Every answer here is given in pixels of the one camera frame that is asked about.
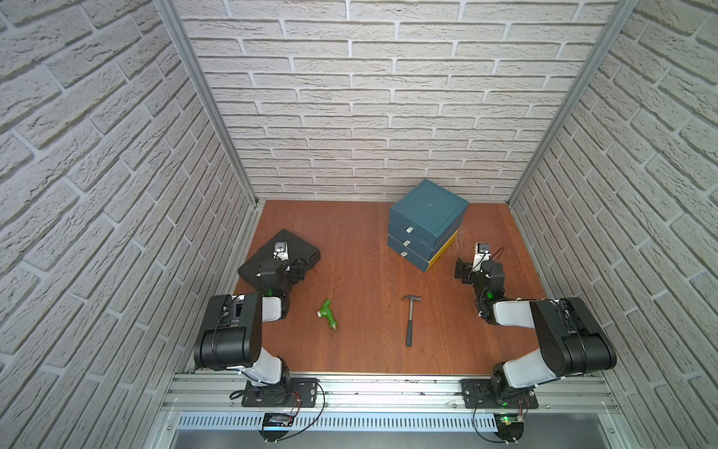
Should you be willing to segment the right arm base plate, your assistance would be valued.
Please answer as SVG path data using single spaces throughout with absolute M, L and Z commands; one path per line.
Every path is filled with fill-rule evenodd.
M 538 409 L 536 394 L 531 388 L 517 389 L 498 378 L 464 379 L 461 392 L 467 409 Z

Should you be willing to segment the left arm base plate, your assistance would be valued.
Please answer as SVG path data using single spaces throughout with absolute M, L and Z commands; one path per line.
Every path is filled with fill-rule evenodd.
M 246 383 L 241 405 L 247 408 L 313 408 L 318 393 L 318 379 L 310 377 L 292 378 L 287 384 L 256 387 Z

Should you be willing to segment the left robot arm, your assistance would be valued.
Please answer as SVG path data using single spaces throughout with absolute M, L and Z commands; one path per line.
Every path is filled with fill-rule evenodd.
M 215 372 L 239 372 L 258 390 L 288 391 L 289 370 L 263 347 L 263 324 L 288 316 L 289 293 L 307 270 L 303 259 L 272 256 L 249 275 L 254 291 L 211 297 L 194 342 L 194 363 Z

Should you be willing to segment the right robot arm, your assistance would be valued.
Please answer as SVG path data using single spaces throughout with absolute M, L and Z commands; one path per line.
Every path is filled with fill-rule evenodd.
M 493 258 L 456 261 L 454 277 L 472 286 L 478 315 L 486 323 L 536 331 L 538 349 L 495 365 L 487 396 L 508 400 L 533 387 L 575 374 L 611 370 L 615 347 L 579 297 L 509 299 L 503 266 Z

